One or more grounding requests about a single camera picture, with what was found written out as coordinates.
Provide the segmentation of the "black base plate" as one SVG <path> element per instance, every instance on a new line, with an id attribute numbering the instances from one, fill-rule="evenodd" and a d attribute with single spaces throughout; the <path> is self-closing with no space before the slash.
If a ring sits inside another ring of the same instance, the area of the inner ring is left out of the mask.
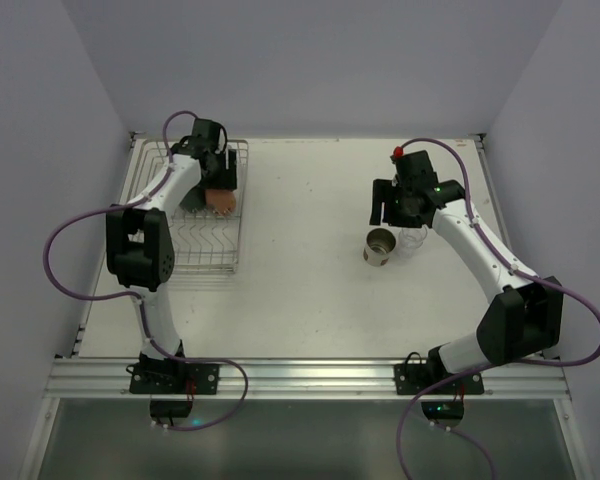
<path id="1" fill-rule="evenodd" d="M 438 354 L 430 358 L 423 357 L 418 352 L 411 352 L 405 360 L 393 365 L 393 380 L 398 395 L 421 393 L 450 376 Z M 484 393 L 482 376 L 473 374 L 439 386 L 432 390 L 430 395 L 482 395 Z"/>
<path id="2" fill-rule="evenodd" d="M 220 366 L 212 363 L 182 363 L 147 359 L 128 365 L 129 391 L 143 395 L 215 395 Z"/>

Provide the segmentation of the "clear faceted glass cup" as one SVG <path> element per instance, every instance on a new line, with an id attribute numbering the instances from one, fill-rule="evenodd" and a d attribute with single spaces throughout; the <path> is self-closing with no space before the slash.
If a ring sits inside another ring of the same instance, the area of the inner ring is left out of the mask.
<path id="1" fill-rule="evenodd" d="M 398 235 L 396 253 L 401 260 L 411 258 L 423 245 L 427 238 L 426 226 L 420 228 L 403 228 Z"/>

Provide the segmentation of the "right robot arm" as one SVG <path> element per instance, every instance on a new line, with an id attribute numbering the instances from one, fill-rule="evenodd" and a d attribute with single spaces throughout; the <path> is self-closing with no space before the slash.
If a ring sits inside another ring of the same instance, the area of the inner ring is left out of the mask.
<path id="1" fill-rule="evenodd" d="M 371 224 L 433 230 L 464 262 L 488 303 L 473 333 L 429 351 L 430 379 L 508 364 L 555 346 L 563 307 L 558 281 L 516 275 L 517 260 L 474 211 L 468 189 L 456 180 L 440 181 L 427 152 L 397 147 L 391 161 L 394 178 L 373 182 Z"/>

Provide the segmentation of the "orange ceramic mug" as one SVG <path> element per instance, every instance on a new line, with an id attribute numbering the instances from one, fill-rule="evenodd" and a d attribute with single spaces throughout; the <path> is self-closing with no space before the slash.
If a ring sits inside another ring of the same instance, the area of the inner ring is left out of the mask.
<path id="1" fill-rule="evenodd" d="M 205 191 L 207 207 L 218 215 L 229 215 L 237 206 L 235 194 L 231 190 L 207 189 Z"/>

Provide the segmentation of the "dark green ceramic mug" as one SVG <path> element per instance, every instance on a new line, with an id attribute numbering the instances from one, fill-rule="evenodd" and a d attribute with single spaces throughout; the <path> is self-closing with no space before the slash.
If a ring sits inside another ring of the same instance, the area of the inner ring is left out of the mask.
<path id="1" fill-rule="evenodd" d="M 197 212 L 207 208 L 206 192 L 204 188 L 196 186 L 190 189 L 180 201 L 180 208 L 187 212 Z"/>

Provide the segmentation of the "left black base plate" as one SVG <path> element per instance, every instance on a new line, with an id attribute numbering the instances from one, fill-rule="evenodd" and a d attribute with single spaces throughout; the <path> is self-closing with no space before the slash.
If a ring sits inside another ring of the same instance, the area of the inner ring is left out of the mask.
<path id="1" fill-rule="evenodd" d="M 212 363 L 182 363 L 147 359 L 128 365 L 129 391 L 143 395 L 215 395 L 220 366 Z"/>

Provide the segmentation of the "aluminium mounting rail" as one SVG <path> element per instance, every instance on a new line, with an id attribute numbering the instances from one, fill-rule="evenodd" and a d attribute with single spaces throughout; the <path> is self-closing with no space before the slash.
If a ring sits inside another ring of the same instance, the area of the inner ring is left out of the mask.
<path id="1" fill-rule="evenodd" d="M 53 362 L 46 398 L 122 399 L 131 396 L 132 358 L 70 358 Z M 395 360 L 240 359 L 219 370 L 214 400 L 237 400 L 248 381 L 248 400 L 407 400 L 397 392 Z M 482 374 L 484 393 L 466 400 L 564 400 L 570 397 L 559 368 L 509 364 Z"/>

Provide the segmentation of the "metal tin cup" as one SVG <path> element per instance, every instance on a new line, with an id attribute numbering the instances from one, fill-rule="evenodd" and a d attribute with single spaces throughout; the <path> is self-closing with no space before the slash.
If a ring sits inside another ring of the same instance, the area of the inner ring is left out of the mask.
<path id="1" fill-rule="evenodd" d="M 363 258 L 374 267 L 382 267 L 389 261 L 397 240 L 395 235 L 385 228 L 374 228 L 366 236 Z"/>

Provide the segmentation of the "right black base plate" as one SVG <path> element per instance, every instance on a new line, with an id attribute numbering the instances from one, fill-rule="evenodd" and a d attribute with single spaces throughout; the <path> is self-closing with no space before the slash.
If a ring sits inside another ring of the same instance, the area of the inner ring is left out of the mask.
<path id="1" fill-rule="evenodd" d="M 393 380 L 398 395 L 421 393 L 450 376 L 438 354 L 430 358 L 423 357 L 418 352 L 411 352 L 405 360 L 393 365 Z M 430 395 L 482 395 L 484 393 L 482 376 L 473 374 L 439 386 L 432 390 Z"/>

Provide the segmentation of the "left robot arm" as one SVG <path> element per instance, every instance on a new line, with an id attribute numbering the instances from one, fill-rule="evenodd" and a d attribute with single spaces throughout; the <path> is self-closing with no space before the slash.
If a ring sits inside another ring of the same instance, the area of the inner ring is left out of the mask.
<path id="1" fill-rule="evenodd" d="M 176 254 L 169 221 L 192 193 L 202 207 L 227 216 L 237 207 L 237 154 L 221 123 L 195 116 L 191 132 L 171 145 L 156 176 L 125 205 L 106 213 L 106 264 L 134 303 L 141 357 L 186 361 L 176 331 L 167 284 Z"/>

